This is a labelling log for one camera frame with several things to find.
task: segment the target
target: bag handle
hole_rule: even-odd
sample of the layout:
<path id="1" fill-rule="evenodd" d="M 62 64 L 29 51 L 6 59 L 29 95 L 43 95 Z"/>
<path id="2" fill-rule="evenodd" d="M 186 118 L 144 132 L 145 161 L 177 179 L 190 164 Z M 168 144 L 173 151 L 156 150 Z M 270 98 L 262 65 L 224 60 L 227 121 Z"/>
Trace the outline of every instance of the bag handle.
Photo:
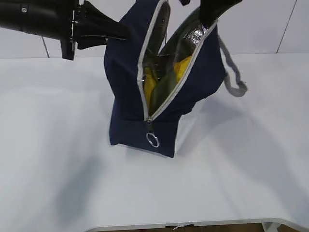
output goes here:
<path id="1" fill-rule="evenodd" d="M 229 67 L 231 67 L 231 69 L 234 71 L 234 73 L 236 75 L 236 84 L 238 85 L 239 88 L 232 87 L 231 77 L 230 77 L 230 74 L 227 71 L 225 71 L 226 72 L 226 77 L 224 79 L 225 87 L 226 87 L 227 91 L 230 94 L 232 94 L 234 97 L 238 97 L 238 98 L 243 97 L 246 94 L 246 92 L 248 91 L 248 87 L 241 80 L 240 71 L 239 71 L 237 65 L 234 63 L 230 52 L 228 51 L 226 45 L 223 43 L 220 36 L 219 36 L 219 46 L 224 53 L 227 65 Z"/>

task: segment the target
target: insulated lunch bag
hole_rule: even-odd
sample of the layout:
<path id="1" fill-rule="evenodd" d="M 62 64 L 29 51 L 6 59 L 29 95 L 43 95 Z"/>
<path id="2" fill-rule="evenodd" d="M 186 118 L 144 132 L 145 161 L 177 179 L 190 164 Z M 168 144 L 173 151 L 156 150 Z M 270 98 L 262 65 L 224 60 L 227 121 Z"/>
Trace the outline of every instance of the insulated lunch bag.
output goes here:
<path id="1" fill-rule="evenodd" d="M 247 88 L 218 37 L 217 20 L 204 26 L 199 20 L 200 8 L 196 9 L 162 48 L 169 15 L 167 0 L 137 0 L 120 21 L 130 29 L 130 38 L 109 39 L 104 64 L 115 95 L 111 145 L 172 158 L 183 115 L 215 93 L 223 81 L 237 97 Z M 239 88 L 230 85 L 220 47 L 236 72 Z"/>

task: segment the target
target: yellow object inside bag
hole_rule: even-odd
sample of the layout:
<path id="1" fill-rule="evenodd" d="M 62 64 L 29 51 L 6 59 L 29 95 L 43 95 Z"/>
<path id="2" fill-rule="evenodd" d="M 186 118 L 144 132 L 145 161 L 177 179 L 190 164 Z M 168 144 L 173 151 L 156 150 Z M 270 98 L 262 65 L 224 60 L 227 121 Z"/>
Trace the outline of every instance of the yellow object inside bag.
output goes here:
<path id="1" fill-rule="evenodd" d="M 191 60 L 191 56 L 187 57 L 186 59 L 178 63 L 175 63 L 174 72 L 176 73 L 177 83 L 179 83 L 181 78 L 183 77 L 183 74 L 186 68 L 188 67 L 190 60 Z M 144 73 L 145 73 L 144 94 L 145 94 L 148 109 L 149 109 L 151 93 L 153 89 L 155 88 L 155 86 L 157 85 L 158 79 L 154 75 L 154 73 L 152 73 L 152 70 L 148 67 L 144 69 Z"/>

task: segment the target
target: white wall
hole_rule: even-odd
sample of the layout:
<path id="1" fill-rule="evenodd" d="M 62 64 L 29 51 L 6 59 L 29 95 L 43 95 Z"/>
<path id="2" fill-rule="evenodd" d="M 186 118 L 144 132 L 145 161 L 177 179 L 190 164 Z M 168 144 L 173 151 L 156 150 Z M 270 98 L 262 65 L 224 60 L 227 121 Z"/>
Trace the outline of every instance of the white wall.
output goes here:
<path id="1" fill-rule="evenodd" d="M 181 7 L 169 0 L 172 14 L 169 36 L 200 5 L 200 0 Z M 232 54 L 276 53 L 295 0 L 243 0 L 219 19 L 219 34 Z"/>
<path id="2" fill-rule="evenodd" d="M 0 28 L 0 58 L 47 57 L 42 38 Z"/>
<path id="3" fill-rule="evenodd" d="M 199 5 L 200 0 L 182 7 L 179 0 L 169 0 L 172 7 L 168 36 Z M 233 54 L 276 53 L 296 0 L 243 0 L 225 13 L 219 33 Z M 109 17 L 119 21 L 135 0 L 91 0 Z M 280 52 L 309 52 L 309 0 L 298 0 L 283 38 Z M 45 38 L 51 57 L 61 57 L 60 42 Z M 76 57 L 102 57 L 105 47 L 77 51 Z M 47 57 L 38 36 L 0 29 L 0 58 Z"/>
<path id="4" fill-rule="evenodd" d="M 279 52 L 309 52 L 309 0 L 297 0 Z"/>

